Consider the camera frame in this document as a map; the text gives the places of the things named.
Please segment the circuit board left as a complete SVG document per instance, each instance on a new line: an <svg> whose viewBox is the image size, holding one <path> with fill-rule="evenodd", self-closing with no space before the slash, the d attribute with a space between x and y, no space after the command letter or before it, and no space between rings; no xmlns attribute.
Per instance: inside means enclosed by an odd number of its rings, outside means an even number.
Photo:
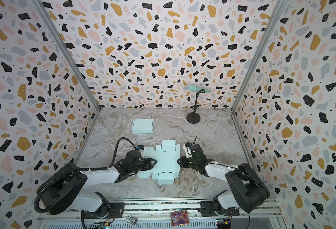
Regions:
<svg viewBox="0 0 336 229"><path fill-rule="evenodd" d="M110 229L113 222L114 220L106 220L102 222L96 222L96 224L98 225L98 229Z"/></svg>

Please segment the colourful square card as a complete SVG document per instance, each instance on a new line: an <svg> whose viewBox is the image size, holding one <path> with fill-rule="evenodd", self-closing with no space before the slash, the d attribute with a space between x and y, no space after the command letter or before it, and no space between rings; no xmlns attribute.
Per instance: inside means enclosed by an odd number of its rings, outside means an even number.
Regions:
<svg viewBox="0 0 336 229"><path fill-rule="evenodd" d="M175 211L170 214L171 226L177 227L189 224L189 213L187 210Z"/></svg>

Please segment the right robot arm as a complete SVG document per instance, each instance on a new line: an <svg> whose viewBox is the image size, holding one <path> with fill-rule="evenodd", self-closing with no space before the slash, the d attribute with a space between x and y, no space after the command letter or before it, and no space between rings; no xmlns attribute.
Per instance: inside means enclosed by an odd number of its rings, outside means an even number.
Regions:
<svg viewBox="0 0 336 229"><path fill-rule="evenodd" d="M200 145L190 142L187 142L183 149L186 155L177 160L181 168L192 169L203 176L226 181L230 187L229 191L219 193L212 201L200 203L199 212L203 216L226 216L234 208L250 213L270 197L268 188L248 163L238 166L218 163L208 159Z"/></svg>

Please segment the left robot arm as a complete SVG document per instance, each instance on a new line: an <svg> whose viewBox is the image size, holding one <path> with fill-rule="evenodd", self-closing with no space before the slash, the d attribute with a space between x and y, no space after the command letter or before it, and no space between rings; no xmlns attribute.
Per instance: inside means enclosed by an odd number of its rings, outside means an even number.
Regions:
<svg viewBox="0 0 336 229"><path fill-rule="evenodd" d="M68 163L38 188L33 208L51 215L66 210L87 211L102 218L109 214L110 202L100 192L82 193L83 188L119 183L140 171L152 170L156 164L155 159L143 158L138 150L129 151L124 159L109 167L80 168Z"/></svg>

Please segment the black microphone stand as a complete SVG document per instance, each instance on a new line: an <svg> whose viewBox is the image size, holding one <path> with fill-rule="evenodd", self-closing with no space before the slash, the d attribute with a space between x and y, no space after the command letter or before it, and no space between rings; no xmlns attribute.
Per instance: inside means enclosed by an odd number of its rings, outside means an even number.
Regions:
<svg viewBox="0 0 336 229"><path fill-rule="evenodd" d="M193 112L189 113L186 117L187 121L191 124L197 124L200 122L200 115L197 114L196 110L197 110L197 101L198 101L198 96L201 93L205 93L204 89L201 89L200 91L198 91L196 93L196 98L195 98L195 104L193 106Z"/></svg>

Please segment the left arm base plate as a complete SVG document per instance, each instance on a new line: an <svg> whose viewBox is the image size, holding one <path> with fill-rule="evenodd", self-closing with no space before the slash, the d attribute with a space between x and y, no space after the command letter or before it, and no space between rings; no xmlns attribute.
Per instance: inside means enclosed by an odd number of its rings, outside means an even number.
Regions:
<svg viewBox="0 0 336 229"><path fill-rule="evenodd" d="M112 218L121 219L123 216L125 208L125 203L115 202L115 203L103 203L96 212L96 216L100 219Z"/></svg>

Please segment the aluminium mounting rail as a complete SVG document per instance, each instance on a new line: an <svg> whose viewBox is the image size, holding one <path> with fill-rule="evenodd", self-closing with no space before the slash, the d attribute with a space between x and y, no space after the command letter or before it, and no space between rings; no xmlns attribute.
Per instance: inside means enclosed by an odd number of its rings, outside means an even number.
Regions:
<svg viewBox="0 0 336 229"><path fill-rule="evenodd" d="M66 211L52 216L41 214L37 219L37 229L97 229L96 222L114 220L110 229L217 229L216 220L228 217L202 217L198 211L201 201L209 198L130 198L112 199L111 202L123 202L125 208L121 219L94 219L86 214L84 223L81 222L81 213ZM232 229L285 229L279 207L274 199L269 198L251 213L239 209L239 216L230 216ZM189 224L172 227L170 214L175 211L187 210ZM126 223L127 216L138 219L136 225Z"/></svg>

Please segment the circuit board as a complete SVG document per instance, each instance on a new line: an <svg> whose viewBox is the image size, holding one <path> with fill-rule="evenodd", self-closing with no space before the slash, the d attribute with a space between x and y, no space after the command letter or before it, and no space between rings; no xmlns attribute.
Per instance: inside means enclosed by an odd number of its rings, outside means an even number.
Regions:
<svg viewBox="0 0 336 229"><path fill-rule="evenodd" d="M98 225L98 229L110 229L113 222L114 220L106 220L102 222L96 222L96 224Z"/></svg>
<svg viewBox="0 0 336 229"><path fill-rule="evenodd" d="M231 218L217 219L216 226L217 226L217 229L231 229L232 227Z"/></svg>

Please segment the mint paper box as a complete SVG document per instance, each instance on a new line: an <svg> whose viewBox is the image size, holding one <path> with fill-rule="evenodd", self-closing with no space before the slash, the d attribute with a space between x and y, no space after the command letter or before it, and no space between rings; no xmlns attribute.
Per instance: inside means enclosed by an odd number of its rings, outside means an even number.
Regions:
<svg viewBox="0 0 336 229"><path fill-rule="evenodd" d="M158 185L173 185L175 178L179 176L180 165L177 160L180 158L180 144L175 140L163 140L161 145L145 147L142 153L143 158L152 158L156 164L151 170L139 171L139 178L157 180Z"/></svg>
<svg viewBox="0 0 336 229"><path fill-rule="evenodd" d="M133 134L151 134L154 131L153 119L134 119L132 124Z"/></svg>

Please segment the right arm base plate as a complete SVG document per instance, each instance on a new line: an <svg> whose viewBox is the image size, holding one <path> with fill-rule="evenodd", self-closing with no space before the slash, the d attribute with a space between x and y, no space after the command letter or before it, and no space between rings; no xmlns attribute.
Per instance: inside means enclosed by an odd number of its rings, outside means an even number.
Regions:
<svg viewBox="0 0 336 229"><path fill-rule="evenodd" d="M202 217L239 216L238 208L223 209L217 201L201 201L198 211Z"/></svg>

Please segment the circuit board right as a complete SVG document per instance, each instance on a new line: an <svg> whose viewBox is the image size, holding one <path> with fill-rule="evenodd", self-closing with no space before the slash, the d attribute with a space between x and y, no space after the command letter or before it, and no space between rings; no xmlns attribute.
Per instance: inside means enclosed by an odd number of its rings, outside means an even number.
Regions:
<svg viewBox="0 0 336 229"><path fill-rule="evenodd" d="M231 218L217 219L216 226L217 226L217 229L231 229L232 227Z"/></svg>

